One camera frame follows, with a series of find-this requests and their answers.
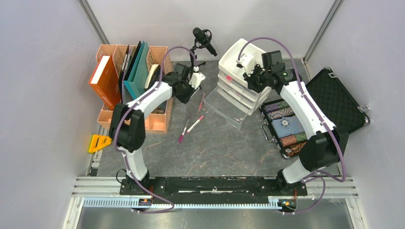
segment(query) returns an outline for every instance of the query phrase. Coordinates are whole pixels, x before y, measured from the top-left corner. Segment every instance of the case lid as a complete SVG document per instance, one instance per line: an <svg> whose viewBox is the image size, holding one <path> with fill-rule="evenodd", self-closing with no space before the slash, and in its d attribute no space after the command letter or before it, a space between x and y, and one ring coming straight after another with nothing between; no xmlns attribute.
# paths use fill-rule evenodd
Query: case lid
<svg viewBox="0 0 405 229"><path fill-rule="evenodd" d="M341 81L331 73L333 73L332 69L323 68L306 87L322 112L337 127L344 126L351 134L367 125L370 120L358 109L359 104Z"/></svg>

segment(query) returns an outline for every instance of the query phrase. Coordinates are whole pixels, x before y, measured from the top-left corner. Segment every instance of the microphone stand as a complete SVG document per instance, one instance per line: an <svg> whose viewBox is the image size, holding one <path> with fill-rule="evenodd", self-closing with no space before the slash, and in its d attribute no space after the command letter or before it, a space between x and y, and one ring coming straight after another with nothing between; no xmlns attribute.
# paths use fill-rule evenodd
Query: microphone stand
<svg viewBox="0 0 405 229"><path fill-rule="evenodd" d="M195 59L197 59L197 55L195 54L195 50L196 49L198 49L198 47L197 47L197 45L194 45L191 49L190 49L190 51L192 52L192 55L191 55L191 53L190 53L190 62L191 62L191 67L190 67L190 76L189 76L189 79L191 78L191 76L192 76L192 73L193 73L193 69L194 69L194 57L195 57ZM197 65L197 67L200 67L201 65L205 65L206 64L206 62L204 61L204 62L202 62L201 64L199 64L199 65Z"/></svg>

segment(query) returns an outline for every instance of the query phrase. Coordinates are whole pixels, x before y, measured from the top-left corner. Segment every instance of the black microphone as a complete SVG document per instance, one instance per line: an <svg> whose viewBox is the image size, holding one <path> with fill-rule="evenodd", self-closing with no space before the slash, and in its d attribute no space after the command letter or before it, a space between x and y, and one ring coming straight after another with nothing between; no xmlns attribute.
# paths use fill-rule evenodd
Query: black microphone
<svg viewBox="0 0 405 229"><path fill-rule="evenodd" d="M215 48L210 44L210 40L207 37L207 34L205 34L200 28L195 27L192 30L192 33L194 34L194 37L196 40L202 45L207 48L207 50L214 56L217 56Z"/></svg>

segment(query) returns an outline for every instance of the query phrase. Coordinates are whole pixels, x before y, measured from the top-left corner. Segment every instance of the pen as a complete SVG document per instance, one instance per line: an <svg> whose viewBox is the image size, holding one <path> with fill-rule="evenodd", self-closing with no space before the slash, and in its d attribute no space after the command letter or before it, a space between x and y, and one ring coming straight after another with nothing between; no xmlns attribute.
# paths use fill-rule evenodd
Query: pen
<svg viewBox="0 0 405 229"><path fill-rule="evenodd" d="M201 108L203 107L204 97L205 97L205 93L203 93L203 96L202 96L202 99L201 99L201 103L200 103L200 106L198 107L197 112L199 112L199 111L201 110Z"/></svg>
<svg viewBox="0 0 405 229"><path fill-rule="evenodd" d="M181 141L183 140L183 137L184 137L184 134L186 133L187 125L189 124L189 121L190 121L190 119L187 119L186 126L184 127L183 133L180 135L179 143L181 143Z"/></svg>
<svg viewBox="0 0 405 229"><path fill-rule="evenodd" d="M204 115L201 115L201 117L197 121L195 121L195 123L192 126L190 126L190 128L187 130L187 133L189 133L203 118Z"/></svg>

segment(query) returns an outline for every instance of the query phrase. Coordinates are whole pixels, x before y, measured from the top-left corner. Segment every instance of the open black case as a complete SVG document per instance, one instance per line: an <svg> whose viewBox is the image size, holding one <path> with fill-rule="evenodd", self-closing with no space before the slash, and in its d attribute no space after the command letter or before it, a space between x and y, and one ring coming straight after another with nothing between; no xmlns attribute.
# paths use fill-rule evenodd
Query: open black case
<svg viewBox="0 0 405 229"><path fill-rule="evenodd" d="M349 134L370 123L369 117L364 113L356 100L329 67L323 68L309 83L306 84L306 87L322 112L337 127L346 127L349 130ZM274 127L271 124L272 120L268 118L265 109L266 105L281 101L283 100L279 99L262 104L260 106L260 112L264 116L263 125L267 125L272 135L272 141L276 142L281 155L285 159L288 159L297 156L299 152L292 156L287 155L286 148L283 147L280 138L277 136ZM263 133L265 134L266 139L270 141L264 129Z"/></svg>

